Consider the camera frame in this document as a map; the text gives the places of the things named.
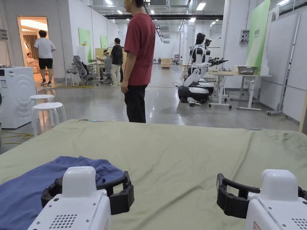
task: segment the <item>black shirt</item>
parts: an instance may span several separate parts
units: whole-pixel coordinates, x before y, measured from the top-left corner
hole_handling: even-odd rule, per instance
[[[112,64],[121,65],[122,64],[122,47],[120,45],[113,46],[111,51],[112,55]]]

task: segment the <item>white washing machine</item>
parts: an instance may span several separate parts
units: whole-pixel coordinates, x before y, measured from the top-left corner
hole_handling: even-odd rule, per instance
[[[0,123],[18,128],[31,122],[30,96],[36,95],[33,68],[0,68]]]

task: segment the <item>hair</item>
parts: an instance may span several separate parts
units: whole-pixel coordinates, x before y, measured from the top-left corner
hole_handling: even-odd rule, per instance
[[[120,39],[117,37],[116,39],[114,39],[114,41],[117,43],[117,44],[120,44]]]
[[[40,31],[38,32],[38,34],[39,34],[40,37],[46,37],[46,36],[47,36],[47,32],[44,31],[44,30],[40,30]]]
[[[140,8],[144,5],[144,0],[135,0],[136,7]]]

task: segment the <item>black shorts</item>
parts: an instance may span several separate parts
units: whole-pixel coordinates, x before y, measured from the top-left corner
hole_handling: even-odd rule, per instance
[[[39,58],[38,64],[39,64],[39,69],[41,70],[44,70],[46,67],[47,69],[52,69],[53,59],[52,58]]]

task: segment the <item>green panel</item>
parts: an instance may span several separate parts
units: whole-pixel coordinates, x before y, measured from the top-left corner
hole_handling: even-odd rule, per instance
[[[101,48],[108,48],[108,37],[100,35]]]
[[[85,51],[87,53],[87,62],[92,58],[92,49],[91,49],[91,32],[87,29],[79,27],[79,43],[80,45],[86,44]]]
[[[251,28],[247,51],[247,66],[257,67],[255,74],[259,75],[266,39],[266,27],[270,9],[270,0],[265,0],[252,12]]]

